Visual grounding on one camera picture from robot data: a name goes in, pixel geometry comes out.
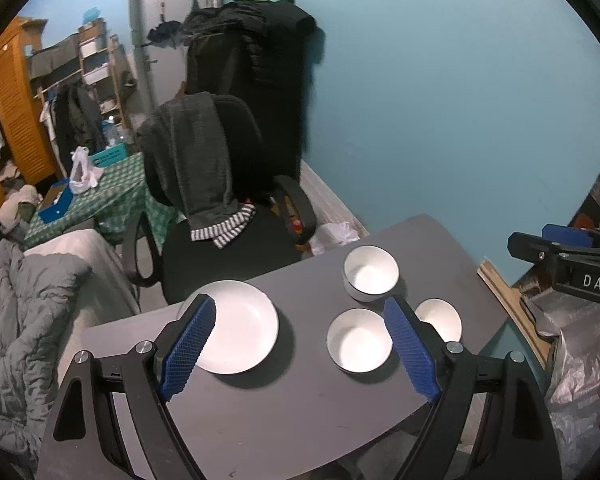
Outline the white plate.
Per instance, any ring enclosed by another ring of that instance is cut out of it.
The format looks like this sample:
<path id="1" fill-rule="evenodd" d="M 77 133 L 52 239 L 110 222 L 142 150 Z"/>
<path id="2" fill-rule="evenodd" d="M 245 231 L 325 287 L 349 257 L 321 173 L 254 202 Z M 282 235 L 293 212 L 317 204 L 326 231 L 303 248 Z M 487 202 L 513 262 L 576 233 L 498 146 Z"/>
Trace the white plate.
<path id="1" fill-rule="evenodd" d="M 178 316 L 199 294 L 213 299 L 216 315 L 198 367 L 212 374 L 236 375 L 256 367 L 270 354 L 279 322 L 274 304 L 264 292 L 241 281 L 212 282 L 183 301 Z"/>

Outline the large white bowl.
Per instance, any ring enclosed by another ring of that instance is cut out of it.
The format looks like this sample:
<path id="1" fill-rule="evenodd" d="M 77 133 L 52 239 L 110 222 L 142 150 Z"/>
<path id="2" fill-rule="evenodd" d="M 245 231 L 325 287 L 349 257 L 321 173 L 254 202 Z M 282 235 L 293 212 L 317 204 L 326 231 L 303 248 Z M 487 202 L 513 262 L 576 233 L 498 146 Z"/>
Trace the large white bowl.
<path id="1" fill-rule="evenodd" d="M 350 250 L 343 260 L 343 285 L 356 301 L 372 302 L 391 292 L 400 280 L 396 259 L 373 245 Z"/>

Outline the black office chair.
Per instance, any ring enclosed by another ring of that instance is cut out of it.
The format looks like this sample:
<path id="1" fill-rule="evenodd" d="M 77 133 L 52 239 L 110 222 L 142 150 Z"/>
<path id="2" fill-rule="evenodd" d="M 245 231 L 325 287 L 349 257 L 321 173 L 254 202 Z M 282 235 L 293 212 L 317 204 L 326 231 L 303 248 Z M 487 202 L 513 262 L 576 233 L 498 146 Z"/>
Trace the black office chair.
<path id="1" fill-rule="evenodd" d="M 160 285 L 170 304 L 215 281 L 248 281 L 301 260 L 317 228 L 297 180 L 276 174 L 248 105 L 236 96 L 184 94 L 138 130 L 150 196 L 180 221 L 162 242 L 145 211 L 132 214 L 123 270 Z"/>

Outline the clear plastic sheet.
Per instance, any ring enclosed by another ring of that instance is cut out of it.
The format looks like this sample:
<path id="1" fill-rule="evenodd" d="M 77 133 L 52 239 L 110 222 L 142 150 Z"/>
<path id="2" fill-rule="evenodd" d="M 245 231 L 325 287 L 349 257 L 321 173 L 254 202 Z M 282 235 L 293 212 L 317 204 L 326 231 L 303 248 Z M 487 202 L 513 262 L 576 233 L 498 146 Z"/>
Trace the clear plastic sheet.
<path id="1" fill-rule="evenodd" d="M 545 406 L 562 476 L 573 479 L 600 446 L 600 304 L 547 289 L 524 306 L 538 334 L 554 342 Z"/>

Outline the white plastic bag floor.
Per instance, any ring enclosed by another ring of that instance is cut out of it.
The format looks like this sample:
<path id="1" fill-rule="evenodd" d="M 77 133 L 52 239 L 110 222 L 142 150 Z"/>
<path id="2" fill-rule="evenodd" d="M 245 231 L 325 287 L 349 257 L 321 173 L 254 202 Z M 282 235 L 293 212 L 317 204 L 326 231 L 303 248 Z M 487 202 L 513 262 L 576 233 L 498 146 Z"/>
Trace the white plastic bag floor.
<path id="1" fill-rule="evenodd" d="M 350 222 L 324 223 L 318 226 L 309 240 L 312 255 L 319 256 L 325 252 L 357 242 L 360 239 L 358 230 Z"/>

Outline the grey quilted blanket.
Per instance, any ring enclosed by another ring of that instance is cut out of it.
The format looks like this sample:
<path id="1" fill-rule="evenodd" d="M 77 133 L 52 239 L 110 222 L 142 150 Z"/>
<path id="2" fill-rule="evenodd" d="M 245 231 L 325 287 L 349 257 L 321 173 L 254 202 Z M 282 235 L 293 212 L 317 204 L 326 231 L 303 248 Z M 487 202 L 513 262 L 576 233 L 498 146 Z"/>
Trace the grey quilted blanket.
<path id="1" fill-rule="evenodd" d="M 56 399 L 62 334 L 91 273 L 77 256 L 26 256 L 0 241 L 0 448 L 30 468 Z"/>

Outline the orange toy on floor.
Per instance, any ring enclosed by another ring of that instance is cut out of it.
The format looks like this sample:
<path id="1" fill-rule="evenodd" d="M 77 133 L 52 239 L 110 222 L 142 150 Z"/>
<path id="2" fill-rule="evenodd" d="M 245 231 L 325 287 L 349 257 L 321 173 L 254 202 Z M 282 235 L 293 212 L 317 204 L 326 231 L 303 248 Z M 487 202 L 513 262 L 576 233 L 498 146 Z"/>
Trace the orange toy on floor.
<path id="1" fill-rule="evenodd" d="M 296 206 L 291 203 L 291 200 L 288 196 L 285 197 L 285 205 L 287 207 L 287 214 L 283 214 L 275 202 L 272 203 L 272 211 L 274 214 L 276 214 L 276 216 L 279 216 L 283 219 L 288 219 L 290 221 L 292 232 L 294 234 L 302 235 L 304 233 L 304 223 L 299 216 L 299 209 L 297 209 Z M 316 225 L 316 215 L 312 208 L 304 211 L 303 218 L 305 218 L 307 222 L 313 224 L 314 226 Z M 297 244 L 296 249 L 304 256 L 312 254 L 311 247 L 308 242 Z"/>

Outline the blue cardboard box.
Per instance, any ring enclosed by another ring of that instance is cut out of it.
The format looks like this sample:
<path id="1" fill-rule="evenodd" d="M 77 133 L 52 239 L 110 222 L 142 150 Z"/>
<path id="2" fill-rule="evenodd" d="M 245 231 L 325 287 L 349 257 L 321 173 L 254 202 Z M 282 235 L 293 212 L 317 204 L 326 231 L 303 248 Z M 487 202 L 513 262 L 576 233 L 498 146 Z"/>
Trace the blue cardboard box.
<path id="1" fill-rule="evenodd" d="M 50 187 L 38 207 L 38 218 L 44 224 L 50 224 L 62 218 L 73 201 L 73 192 L 69 180 L 61 180 Z"/>

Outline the white plastic bag on table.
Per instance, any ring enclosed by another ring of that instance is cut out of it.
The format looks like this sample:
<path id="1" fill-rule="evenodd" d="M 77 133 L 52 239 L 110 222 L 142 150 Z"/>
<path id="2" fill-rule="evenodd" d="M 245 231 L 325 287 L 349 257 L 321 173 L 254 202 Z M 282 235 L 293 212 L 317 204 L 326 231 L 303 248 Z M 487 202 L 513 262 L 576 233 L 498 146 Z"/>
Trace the white plastic bag on table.
<path id="1" fill-rule="evenodd" d="M 79 146 L 72 153 L 72 168 L 69 176 L 69 188 L 73 195 L 80 195 L 96 188 L 104 170 L 94 165 L 90 152 L 85 146 Z"/>

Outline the teal plastic crate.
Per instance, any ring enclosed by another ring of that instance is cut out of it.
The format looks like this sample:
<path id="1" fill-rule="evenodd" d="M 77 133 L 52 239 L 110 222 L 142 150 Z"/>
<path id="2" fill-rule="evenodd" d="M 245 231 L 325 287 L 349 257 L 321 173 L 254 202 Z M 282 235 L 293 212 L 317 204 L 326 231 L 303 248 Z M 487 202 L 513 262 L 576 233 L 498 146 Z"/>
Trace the teal plastic crate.
<path id="1" fill-rule="evenodd" d="M 97 168 L 106 168 L 117 162 L 122 162 L 128 157 L 128 149 L 125 143 L 114 144 L 109 148 L 90 156 L 92 164 Z"/>

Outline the dark grey towel striped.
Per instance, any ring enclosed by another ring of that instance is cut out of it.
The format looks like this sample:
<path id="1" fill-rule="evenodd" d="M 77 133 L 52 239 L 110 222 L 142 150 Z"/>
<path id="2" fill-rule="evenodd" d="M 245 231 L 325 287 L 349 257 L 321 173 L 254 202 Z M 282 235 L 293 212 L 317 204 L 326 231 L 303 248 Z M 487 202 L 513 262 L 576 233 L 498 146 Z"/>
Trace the dark grey towel striped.
<path id="1" fill-rule="evenodd" d="M 223 249 L 256 207 L 234 194 L 230 150 L 209 92 L 183 94 L 158 106 L 137 131 L 145 178 L 158 203 L 174 208 L 193 242 Z"/>

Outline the hanging dark jackets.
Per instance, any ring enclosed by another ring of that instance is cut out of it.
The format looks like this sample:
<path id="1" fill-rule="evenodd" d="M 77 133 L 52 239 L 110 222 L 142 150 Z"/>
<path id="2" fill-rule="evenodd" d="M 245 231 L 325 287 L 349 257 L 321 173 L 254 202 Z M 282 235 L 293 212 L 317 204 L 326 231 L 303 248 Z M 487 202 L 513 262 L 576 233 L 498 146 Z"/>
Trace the hanging dark jackets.
<path id="1" fill-rule="evenodd" d="M 99 105 L 84 84 L 61 87 L 54 101 L 53 113 L 59 158 L 67 174 L 71 172 L 72 153 L 77 148 L 88 148 L 91 154 L 106 148 Z"/>

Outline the wooden shelf rack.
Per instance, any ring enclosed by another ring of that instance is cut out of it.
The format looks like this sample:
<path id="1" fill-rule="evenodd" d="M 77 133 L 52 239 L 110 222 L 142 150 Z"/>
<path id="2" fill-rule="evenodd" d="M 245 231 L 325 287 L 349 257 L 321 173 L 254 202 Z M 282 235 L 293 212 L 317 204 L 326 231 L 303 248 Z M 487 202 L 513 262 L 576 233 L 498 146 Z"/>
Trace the wooden shelf rack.
<path id="1" fill-rule="evenodd" d="M 117 35 L 108 32 L 103 18 L 95 18 L 78 29 L 78 55 L 81 76 L 103 118 L 129 129 L 125 109 L 125 81 L 133 78 Z"/>

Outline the black clothes pile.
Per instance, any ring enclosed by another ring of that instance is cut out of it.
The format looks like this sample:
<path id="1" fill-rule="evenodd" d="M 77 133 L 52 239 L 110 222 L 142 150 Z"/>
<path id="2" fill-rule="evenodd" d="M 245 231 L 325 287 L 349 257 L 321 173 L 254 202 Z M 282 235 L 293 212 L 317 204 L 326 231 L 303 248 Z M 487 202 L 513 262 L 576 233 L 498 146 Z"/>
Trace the black clothes pile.
<path id="1" fill-rule="evenodd" d="M 243 100 L 274 172 L 298 178 L 303 136 L 306 47 L 315 18 L 294 0 L 235 0 L 190 11 L 181 24 L 187 94 Z"/>

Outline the orange wooden wardrobe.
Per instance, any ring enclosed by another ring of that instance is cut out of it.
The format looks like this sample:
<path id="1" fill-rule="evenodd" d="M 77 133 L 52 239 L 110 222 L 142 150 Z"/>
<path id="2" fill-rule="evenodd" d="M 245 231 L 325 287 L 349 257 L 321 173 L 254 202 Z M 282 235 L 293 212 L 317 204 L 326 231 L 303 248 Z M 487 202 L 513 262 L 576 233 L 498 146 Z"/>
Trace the orange wooden wardrobe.
<path id="1" fill-rule="evenodd" d="M 0 36 L 0 125 L 27 184 L 61 177 L 59 162 L 43 124 L 42 103 L 31 90 L 24 49 L 42 48 L 44 18 L 17 16 Z"/>

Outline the grey door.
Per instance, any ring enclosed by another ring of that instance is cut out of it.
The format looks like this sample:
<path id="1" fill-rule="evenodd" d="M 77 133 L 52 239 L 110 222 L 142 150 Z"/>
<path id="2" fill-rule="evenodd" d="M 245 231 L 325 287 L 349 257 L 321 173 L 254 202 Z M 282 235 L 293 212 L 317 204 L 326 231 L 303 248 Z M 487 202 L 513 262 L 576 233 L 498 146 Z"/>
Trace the grey door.
<path id="1" fill-rule="evenodd" d="M 181 26 L 193 10 L 223 0 L 129 0 L 132 52 L 143 107 L 148 112 L 186 86 L 187 47 Z"/>

